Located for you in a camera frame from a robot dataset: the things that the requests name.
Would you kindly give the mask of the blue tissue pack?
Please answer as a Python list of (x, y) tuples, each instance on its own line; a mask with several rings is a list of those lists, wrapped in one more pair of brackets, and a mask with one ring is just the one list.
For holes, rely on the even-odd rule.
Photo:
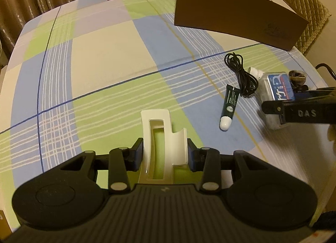
[[(294, 100), (288, 74), (285, 72), (264, 73), (259, 79), (256, 97), (260, 106), (264, 101)], [(261, 116), (268, 129), (278, 130), (285, 127), (281, 124), (279, 115), (261, 113)]]

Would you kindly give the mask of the white plastic hook holder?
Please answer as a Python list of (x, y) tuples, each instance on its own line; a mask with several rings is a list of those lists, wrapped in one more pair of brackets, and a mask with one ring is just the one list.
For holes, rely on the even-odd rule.
[(167, 109), (141, 112), (143, 159), (139, 184), (173, 184), (174, 168), (188, 163), (187, 129), (173, 132)]

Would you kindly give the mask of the dark green ointment tube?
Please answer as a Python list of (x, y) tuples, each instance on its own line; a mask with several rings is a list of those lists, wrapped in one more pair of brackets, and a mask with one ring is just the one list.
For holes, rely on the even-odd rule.
[(231, 85), (226, 86), (226, 95), (224, 98), (224, 104), (219, 122), (219, 128), (222, 131), (227, 131), (231, 126), (239, 95), (240, 89)]

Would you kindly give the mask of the dark brown scrunchie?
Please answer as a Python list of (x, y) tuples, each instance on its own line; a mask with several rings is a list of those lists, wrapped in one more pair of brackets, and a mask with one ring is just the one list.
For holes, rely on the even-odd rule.
[(306, 83), (306, 73), (301, 70), (291, 70), (288, 73), (292, 88), (301, 88)]

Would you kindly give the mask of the checked tablecloth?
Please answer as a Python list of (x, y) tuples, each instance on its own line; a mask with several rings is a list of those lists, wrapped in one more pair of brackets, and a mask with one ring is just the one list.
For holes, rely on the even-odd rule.
[(245, 150), (309, 183), (323, 211), (335, 186), (327, 125), (270, 130), (255, 98), (238, 101), (232, 125), (219, 129), (235, 74), (227, 52), (264, 72), (307, 72), (323, 79), (297, 50), (174, 25), (175, 0), (76, 0), (23, 28), (1, 89), (1, 210), (25, 181), (85, 151), (106, 154), (142, 135), (141, 112), (170, 111), (174, 131), (226, 154)]

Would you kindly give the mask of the quilted beige chair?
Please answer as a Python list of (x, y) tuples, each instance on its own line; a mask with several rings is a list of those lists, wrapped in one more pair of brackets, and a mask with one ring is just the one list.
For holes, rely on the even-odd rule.
[(331, 13), (320, 0), (285, 0), (291, 8), (298, 10), (308, 21), (308, 25), (295, 47), (306, 55), (317, 40)]

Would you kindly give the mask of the brown cardboard box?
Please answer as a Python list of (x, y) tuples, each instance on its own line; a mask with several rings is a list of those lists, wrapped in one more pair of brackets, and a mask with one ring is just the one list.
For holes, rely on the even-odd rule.
[(284, 0), (176, 0), (174, 24), (290, 51), (308, 21)]

